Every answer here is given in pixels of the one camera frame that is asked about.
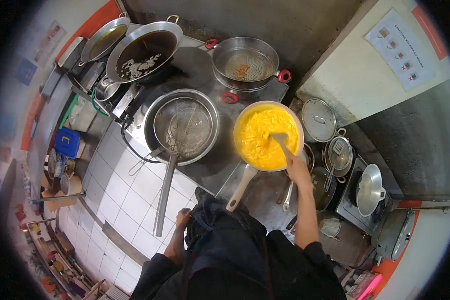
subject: floor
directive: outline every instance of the floor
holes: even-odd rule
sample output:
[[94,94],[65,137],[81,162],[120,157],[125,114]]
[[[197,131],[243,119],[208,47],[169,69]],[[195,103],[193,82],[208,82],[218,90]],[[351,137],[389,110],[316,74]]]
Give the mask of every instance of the floor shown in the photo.
[[[148,154],[130,136],[127,139],[140,155]],[[194,195],[197,185],[175,171],[163,235],[154,237],[152,231],[166,165],[148,163],[140,168],[138,162],[138,157],[121,139],[120,126],[112,122],[90,162],[82,186],[87,191],[85,202],[97,217],[102,222],[106,220],[151,258],[165,251],[180,209],[193,208],[197,203]],[[95,279],[106,279],[126,292],[133,291],[142,267],[108,239],[81,203],[60,209],[59,226],[74,245],[80,265]]]

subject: black hose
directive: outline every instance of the black hose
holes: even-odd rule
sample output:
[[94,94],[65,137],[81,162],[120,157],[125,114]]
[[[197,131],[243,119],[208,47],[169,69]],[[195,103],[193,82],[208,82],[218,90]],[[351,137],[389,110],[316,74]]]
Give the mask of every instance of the black hose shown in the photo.
[[142,157],[140,154],[137,153],[137,151],[135,151],[135,149],[133,149],[132,146],[130,146],[129,141],[127,141],[127,138],[125,137],[126,123],[127,123],[127,118],[124,118],[124,120],[122,122],[122,128],[120,129],[120,133],[122,135],[122,139],[125,141],[125,144],[130,148],[130,150],[132,150],[133,153],[135,153],[136,156],[138,156],[140,159],[142,159],[145,163],[159,164],[160,162],[158,160],[150,160],[150,159],[146,159],[146,158]]

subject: person's arm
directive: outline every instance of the person's arm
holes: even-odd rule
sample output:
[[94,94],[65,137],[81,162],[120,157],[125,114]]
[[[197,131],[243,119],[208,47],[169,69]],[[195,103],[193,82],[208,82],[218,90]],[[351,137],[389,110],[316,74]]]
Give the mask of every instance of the person's arm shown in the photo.
[[163,254],[155,254],[150,261],[143,264],[137,286],[130,300],[153,299],[157,291],[172,275],[183,267],[183,233],[190,221],[188,208],[180,210],[176,216],[176,229]]
[[313,198],[313,184],[305,163],[290,154],[287,161],[288,176],[298,187],[298,209],[295,224],[295,245],[304,250],[318,242],[317,211]]

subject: pot lid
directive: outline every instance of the pot lid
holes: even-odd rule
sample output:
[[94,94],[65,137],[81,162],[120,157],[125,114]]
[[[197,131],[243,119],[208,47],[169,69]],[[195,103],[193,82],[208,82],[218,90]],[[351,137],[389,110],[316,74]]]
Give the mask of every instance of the pot lid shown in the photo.
[[335,135],[337,129],[335,114],[323,100],[308,100],[303,105],[301,117],[306,132],[314,140],[325,143]]
[[405,246],[408,244],[410,237],[412,235],[413,225],[415,223],[415,212],[412,210],[408,213],[405,222],[403,223],[402,230],[398,235],[397,242],[393,248],[393,253],[391,255],[391,261],[396,261],[400,255],[402,255]]

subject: person's hand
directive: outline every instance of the person's hand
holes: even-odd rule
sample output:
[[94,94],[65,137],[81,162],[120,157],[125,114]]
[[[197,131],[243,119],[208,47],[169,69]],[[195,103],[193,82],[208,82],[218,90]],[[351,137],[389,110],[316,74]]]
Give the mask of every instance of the person's hand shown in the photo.
[[289,154],[289,159],[287,160],[286,171],[288,177],[296,183],[298,186],[303,184],[311,183],[310,172],[305,162],[298,156]]
[[191,217],[192,210],[190,208],[182,208],[176,215],[176,229],[185,231]]

